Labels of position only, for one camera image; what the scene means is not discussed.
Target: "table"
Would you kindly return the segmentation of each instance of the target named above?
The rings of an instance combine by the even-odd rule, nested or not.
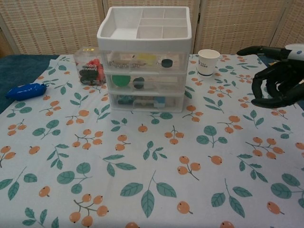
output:
[[[113,112],[71,55],[51,60],[44,96],[0,115],[1,226],[303,226],[303,110],[253,106],[265,65],[220,58],[201,79],[190,56],[179,114]]]

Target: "paper cup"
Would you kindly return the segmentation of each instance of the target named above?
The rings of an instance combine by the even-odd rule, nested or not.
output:
[[[203,49],[199,51],[198,72],[204,77],[211,77],[215,69],[215,65],[219,59],[220,53],[211,49]]]

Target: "black cap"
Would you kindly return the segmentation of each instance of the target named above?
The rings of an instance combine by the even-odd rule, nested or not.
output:
[[[169,68],[169,67],[172,66],[172,64],[173,64],[173,61],[171,59],[168,59],[168,58],[163,59],[161,61],[161,66],[164,67],[164,68]]]

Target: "wicker folding screen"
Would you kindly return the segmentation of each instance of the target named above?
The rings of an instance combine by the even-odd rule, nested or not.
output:
[[[286,11],[271,46],[284,47],[287,44],[304,43],[304,1],[293,0]]]
[[[0,14],[22,54],[71,54],[97,45],[100,0],[0,0]]]
[[[199,16],[199,3],[200,0],[103,0],[105,15],[111,6],[188,6],[192,27],[192,47]]]
[[[251,45],[269,46],[285,0],[203,0],[194,52],[211,48],[236,53]]]

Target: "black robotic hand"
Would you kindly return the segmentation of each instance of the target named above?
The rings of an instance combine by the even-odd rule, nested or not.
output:
[[[237,52],[239,56],[251,54],[265,55],[280,60],[272,66],[256,73],[252,82],[255,96],[252,104],[264,108],[279,108],[292,105],[304,99],[304,44],[287,45],[286,48],[251,46]],[[272,96],[263,98],[261,85],[266,80],[266,88]]]

